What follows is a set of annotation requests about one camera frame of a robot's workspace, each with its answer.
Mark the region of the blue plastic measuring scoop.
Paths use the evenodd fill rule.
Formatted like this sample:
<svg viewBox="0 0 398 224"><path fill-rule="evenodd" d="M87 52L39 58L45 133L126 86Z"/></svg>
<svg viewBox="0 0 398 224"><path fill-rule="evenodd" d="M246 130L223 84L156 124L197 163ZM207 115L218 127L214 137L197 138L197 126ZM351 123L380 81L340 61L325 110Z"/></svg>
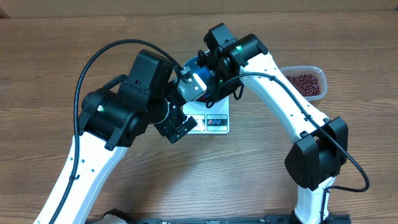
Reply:
<svg viewBox="0 0 398 224"><path fill-rule="evenodd" d="M207 90L211 90L215 82L215 74L208 67L200 67L194 71L206 85Z"/></svg>

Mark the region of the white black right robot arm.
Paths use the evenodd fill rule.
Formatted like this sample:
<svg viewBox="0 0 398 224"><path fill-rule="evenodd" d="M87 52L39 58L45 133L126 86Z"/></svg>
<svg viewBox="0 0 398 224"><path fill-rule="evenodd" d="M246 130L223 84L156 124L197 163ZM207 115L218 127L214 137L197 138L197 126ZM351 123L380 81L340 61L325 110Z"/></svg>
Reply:
<svg viewBox="0 0 398 224"><path fill-rule="evenodd" d="M278 69L267 47L254 35L235 38L218 24L204 36L208 52L198 52L198 65L214 72L207 81L207 108L229 95L239 99L250 88L271 110L289 135L292 148L285 167L298 185L291 223L334 223L327 209L331 189L348 159L348 126L329 119L311 105Z"/></svg>

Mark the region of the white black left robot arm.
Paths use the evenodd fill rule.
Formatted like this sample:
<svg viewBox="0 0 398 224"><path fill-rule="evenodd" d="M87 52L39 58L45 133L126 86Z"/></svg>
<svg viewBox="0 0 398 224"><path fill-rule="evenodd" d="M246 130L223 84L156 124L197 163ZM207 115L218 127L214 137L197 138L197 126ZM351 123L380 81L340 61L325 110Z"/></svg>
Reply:
<svg viewBox="0 0 398 224"><path fill-rule="evenodd" d="M154 125L169 142L177 142L196 125L182 106L206 89L189 68L141 50L128 75L112 79L79 102L68 159L37 223L84 223L135 138Z"/></svg>

